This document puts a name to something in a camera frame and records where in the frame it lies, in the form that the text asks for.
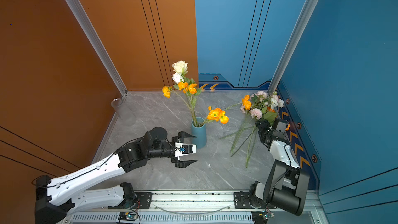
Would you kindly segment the teal ceramic vase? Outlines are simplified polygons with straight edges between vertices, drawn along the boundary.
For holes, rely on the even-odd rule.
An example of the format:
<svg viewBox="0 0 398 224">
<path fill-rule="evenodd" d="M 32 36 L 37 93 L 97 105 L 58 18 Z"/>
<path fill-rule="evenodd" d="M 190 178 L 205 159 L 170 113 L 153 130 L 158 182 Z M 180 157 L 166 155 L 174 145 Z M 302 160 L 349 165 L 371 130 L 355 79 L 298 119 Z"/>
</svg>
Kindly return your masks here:
<svg viewBox="0 0 398 224">
<path fill-rule="evenodd" d="M 207 143 L 206 125 L 203 123 L 205 120 L 197 117 L 196 121 L 191 122 L 191 134 L 195 136 L 192 139 L 192 144 L 196 145 L 197 149 L 204 148 Z"/>
</svg>

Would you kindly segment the clear ribbed glass vase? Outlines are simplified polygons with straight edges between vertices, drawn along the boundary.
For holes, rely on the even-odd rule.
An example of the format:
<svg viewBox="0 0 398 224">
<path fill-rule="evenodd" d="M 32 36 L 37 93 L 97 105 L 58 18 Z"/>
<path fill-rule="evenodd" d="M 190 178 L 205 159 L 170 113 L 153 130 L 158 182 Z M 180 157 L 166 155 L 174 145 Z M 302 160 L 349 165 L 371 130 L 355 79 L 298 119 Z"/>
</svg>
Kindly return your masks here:
<svg viewBox="0 0 398 224">
<path fill-rule="evenodd" d="M 114 99 L 111 102 L 111 106 L 114 108 L 116 114 L 121 119 L 123 124 L 125 124 L 126 126 L 132 126 L 135 124 L 136 117 L 131 108 L 123 99 Z"/>
</svg>

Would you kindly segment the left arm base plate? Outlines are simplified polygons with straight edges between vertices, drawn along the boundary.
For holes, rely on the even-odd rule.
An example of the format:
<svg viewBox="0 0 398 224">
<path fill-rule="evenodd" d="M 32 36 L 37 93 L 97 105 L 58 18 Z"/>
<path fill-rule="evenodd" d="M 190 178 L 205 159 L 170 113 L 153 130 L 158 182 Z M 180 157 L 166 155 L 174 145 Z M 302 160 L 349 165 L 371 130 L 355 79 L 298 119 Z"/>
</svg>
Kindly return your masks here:
<svg viewBox="0 0 398 224">
<path fill-rule="evenodd" d="M 133 198 L 123 199 L 123 201 L 117 206 L 108 206 L 108 209 L 132 209 L 132 210 L 140 210 L 140 209 L 150 209 L 151 200 L 152 200 L 151 192 L 138 192 L 135 193 Z"/>
</svg>

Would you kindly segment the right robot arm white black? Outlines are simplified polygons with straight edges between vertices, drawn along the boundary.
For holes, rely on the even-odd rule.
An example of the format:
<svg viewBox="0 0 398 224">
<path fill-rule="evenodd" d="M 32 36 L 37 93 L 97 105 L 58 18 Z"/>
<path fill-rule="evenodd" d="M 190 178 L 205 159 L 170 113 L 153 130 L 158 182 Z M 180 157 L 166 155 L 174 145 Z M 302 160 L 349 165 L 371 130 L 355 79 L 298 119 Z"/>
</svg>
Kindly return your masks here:
<svg viewBox="0 0 398 224">
<path fill-rule="evenodd" d="M 286 138 L 289 122 L 276 118 L 273 124 L 258 120 L 261 143 L 274 158 L 266 183 L 256 181 L 249 190 L 249 204 L 254 208 L 272 205 L 300 216 L 304 210 L 310 175 L 296 161 Z"/>
</svg>

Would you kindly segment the orange rose flower stem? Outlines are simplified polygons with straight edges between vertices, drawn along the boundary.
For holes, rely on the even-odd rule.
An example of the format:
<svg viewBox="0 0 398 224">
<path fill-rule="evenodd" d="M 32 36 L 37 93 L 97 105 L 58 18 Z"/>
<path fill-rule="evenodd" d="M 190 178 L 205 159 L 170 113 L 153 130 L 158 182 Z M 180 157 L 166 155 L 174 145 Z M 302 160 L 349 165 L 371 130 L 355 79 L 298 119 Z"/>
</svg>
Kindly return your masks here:
<svg viewBox="0 0 398 224">
<path fill-rule="evenodd" d="M 234 155 L 235 152 L 239 150 L 239 148 L 237 148 L 237 144 L 242 134 L 246 130 L 250 130 L 247 154 L 247 159 L 249 159 L 251 156 L 252 147 L 254 146 L 251 143 L 254 139 L 254 132 L 257 129 L 255 122 L 258 120 L 267 120 L 270 124 L 273 124 L 275 121 L 277 117 L 276 110 L 278 107 L 275 109 L 275 112 L 268 110 L 268 98 L 271 94 L 265 91 L 258 91 L 257 93 L 246 95 L 242 98 L 240 110 L 244 113 L 245 118 L 238 131 L 234 133 L 234 140 L 230 149 L 231 155 Z"/>
</svg>

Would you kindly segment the white rosebud flower stem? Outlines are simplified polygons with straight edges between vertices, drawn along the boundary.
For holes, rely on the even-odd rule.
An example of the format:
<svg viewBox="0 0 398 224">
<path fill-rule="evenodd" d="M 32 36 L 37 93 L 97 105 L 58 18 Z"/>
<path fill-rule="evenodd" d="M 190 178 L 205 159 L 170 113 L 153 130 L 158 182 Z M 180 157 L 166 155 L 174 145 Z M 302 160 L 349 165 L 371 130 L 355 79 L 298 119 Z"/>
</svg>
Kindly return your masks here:
<svg viewBox="0 0 398 224">
<path fill-rule="evenodd" d="M 197 103 L 198 84 L 193 79 L 188 79 L 182 73 L 176 72 L 172 79 L 175 83 L 174 87 L 185 95 L 185 102 L 189 108 L 192 120 L 196 121 L 195 107 Z"/>
</svg>

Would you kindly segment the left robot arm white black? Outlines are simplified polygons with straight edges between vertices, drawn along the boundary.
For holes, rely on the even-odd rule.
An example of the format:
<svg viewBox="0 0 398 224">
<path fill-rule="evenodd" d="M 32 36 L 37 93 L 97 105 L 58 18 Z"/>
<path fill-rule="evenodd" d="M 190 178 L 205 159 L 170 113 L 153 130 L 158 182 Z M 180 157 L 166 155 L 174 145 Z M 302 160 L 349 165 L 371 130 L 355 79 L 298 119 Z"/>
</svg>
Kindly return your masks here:
<svg viewBox="0 0 398 224">
<path fill-rule="evenodd" d="M 55 178 L 38 177 L 32 182 L 36 188 L 35 222 L 57 224 L 68 215 L 99 207 L 125 209 L 128 214 L 148 208 L 149 202 L 140 199 L 131 183 L 100 190 L 91 187 L 144 167 L 153 158 L 169 158 L 175 167 L 182 169 L 191 165 L 192 160 L 182 161 L 181 157 L 197 152 L 195 144 L 184 142 L 193 136 L 186 132 L 179 132 L 171 140 L 167 136 L 164 128 L 155 127 L 81 170 Z"/>
</svg>

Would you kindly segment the pink carnation flower stem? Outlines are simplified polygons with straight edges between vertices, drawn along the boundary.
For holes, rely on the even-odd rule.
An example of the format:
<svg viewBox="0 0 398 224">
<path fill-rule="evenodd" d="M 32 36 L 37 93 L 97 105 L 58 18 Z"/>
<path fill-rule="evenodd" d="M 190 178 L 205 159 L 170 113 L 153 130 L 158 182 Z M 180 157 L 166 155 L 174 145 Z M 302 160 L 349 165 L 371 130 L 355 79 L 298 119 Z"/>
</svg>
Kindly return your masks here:
<svg viewBox="0 0 398 224">
<path fill-rule="evenodd" d="M 237 131 L 223 136 L 223 139 L 232 137 L 233 142 L 230 148 L 230 154 L 233 157 L 241 148 L 246 145 L 245 167 L 249 166 L 252 153 L 256 143 L 256 132 L 259 127 L 257 124 L 267 122 L 272 124 L 276 119 L 276 108 L 284 103 L 280 100 L 277 92 L 269 93 L 258 91 L 252 95 L 246 95 L 242 98 L 240 111 L 244 113 L 244 119 Z"/>
</svg>

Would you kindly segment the white pink small flowers stem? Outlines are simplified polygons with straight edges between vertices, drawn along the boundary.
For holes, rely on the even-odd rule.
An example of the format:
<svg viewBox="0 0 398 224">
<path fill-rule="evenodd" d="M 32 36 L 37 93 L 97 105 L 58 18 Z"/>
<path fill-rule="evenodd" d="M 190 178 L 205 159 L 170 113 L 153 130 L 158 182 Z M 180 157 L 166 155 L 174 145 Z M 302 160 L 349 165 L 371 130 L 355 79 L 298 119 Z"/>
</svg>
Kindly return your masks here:
<svg viewBox="0 0 398 224">
<path fill-rule="evenodd" d="M 275 112 L 277 107 L 284 107 L 284 101 L 278 96 L 277 91 L 274 91 L 268 98 L 268 110 Z"/>
</svg>

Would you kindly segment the white cream rose stem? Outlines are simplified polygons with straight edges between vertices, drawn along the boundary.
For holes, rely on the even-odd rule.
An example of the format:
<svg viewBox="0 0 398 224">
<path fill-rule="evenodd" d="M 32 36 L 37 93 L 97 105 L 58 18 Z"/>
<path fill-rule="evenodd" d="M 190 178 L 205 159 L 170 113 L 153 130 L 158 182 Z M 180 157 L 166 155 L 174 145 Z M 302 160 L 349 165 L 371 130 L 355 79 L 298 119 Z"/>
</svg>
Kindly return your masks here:
<svg viewBox="0 0 398 224">
<path fill-rule="evenodd" d="M 178 73 L 182 73 L 185 77 L 187 77 L 187 73 L 188 73 L 188 62 L 185 61 L 178 61 L 176 63 L 172 64 L 172 69 L 174 71 L 174 74 L 176 72 Z"/>
</svg>

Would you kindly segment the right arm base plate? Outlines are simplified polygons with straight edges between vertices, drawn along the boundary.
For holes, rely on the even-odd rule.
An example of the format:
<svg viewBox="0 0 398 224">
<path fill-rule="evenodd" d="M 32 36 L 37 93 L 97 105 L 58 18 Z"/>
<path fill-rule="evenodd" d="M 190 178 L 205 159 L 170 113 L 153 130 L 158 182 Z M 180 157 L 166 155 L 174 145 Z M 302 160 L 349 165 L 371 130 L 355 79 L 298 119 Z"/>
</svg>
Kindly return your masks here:
<svg viewBox="0 0 398 224">
<path fill-rule="evenodd" d="M 254 209 L 258 208 L 256 197 L 248 191 L 239 191 L 233 193 L 234 207 L 236 209 Z"/>
</svg>

